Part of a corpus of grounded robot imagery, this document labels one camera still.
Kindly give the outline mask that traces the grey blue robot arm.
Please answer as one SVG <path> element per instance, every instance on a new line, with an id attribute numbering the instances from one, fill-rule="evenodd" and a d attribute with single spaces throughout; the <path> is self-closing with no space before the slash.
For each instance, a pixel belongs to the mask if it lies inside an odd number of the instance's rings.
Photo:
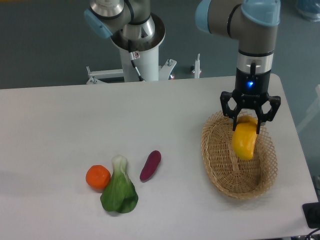
<path id="1" fill-rule="evenodd" d="M 195 11 L 197 28 L 238 41 L 235 87 L 220 95 L 223 115 L 240 123 L 243 109 L 254 110 L 257 125 L 274 119 L 279 96 L 268 93 L 280 22 L 278 0 L 203 0 Z M 167 80 L 173 63 L 159 65 L 159 46 L 166 34 L 148 0 L 92 0 L 84 11 L 90 28 L 111 39 L 120 52 L 126 82 Z"/>

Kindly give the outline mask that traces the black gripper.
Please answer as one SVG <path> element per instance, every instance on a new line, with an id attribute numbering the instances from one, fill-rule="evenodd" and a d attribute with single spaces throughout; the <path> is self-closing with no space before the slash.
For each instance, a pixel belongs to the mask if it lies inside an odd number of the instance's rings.
<path id="1" fill-rule="evenodd" d="M 271 71 L 259 74 L 250 74 L 236 69 L 235 88 L 233 92 L 222 91 L 220 103 L 223 115 L 233 121 L 232 130 L 237 127 L 237 118 L 241 109 L 254 109 L 257 116 L 256 133 L 260 133 L 261 125 L 272 122 L 281 105 L 280 96 L 271 96 L 268 93 Z M 230 99 L 233 98 L 236 106 L 231 110 Z M 269 103 L 270 109 L 263 112 L 263 105 Z"/>

